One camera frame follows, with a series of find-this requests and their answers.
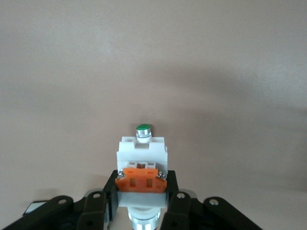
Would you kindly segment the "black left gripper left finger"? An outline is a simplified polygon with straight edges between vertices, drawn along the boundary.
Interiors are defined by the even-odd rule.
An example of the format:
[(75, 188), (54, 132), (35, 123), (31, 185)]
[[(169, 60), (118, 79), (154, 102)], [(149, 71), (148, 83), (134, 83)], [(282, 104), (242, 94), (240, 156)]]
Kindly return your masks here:
[(82, 199), (60, 195), (30, 204), (22, 217), (6, 230), (107, 230), (118, 208), (114, 170), (103, 188), (88, 191)]

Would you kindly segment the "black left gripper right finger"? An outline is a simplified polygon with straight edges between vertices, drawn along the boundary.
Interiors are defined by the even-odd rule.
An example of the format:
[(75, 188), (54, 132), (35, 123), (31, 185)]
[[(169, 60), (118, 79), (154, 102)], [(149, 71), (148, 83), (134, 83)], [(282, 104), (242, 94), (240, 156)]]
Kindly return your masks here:
[(167, 176), (167, 211), (162, 230), (259, 230), (260, 227), (225, 199), (212, 196), (203, 202), (179, 190), (175, 171)]

